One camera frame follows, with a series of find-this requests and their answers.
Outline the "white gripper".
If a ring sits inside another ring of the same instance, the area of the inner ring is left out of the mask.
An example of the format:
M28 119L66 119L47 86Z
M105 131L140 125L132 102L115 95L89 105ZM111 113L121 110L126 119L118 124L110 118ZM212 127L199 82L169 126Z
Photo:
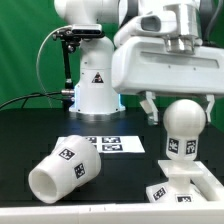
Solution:
M210 123L214 95L224 95L224 50L197 47L193 55L168 53L160 38L132 37L114 52L111 77L120 94L142 92L139 101L149 125L159 122L154 93L203 95L201 106Z

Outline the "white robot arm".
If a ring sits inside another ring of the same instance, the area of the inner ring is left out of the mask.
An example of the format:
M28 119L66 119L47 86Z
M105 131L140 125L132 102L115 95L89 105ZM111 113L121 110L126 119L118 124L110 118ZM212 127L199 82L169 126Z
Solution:
M67 22L67 49L80 50L80 79L69 111L86 120L123 113L121 95L137 95L158 122L158 96L203 97L205 111L224 98L224 49L201 35L203 0L54 0Z

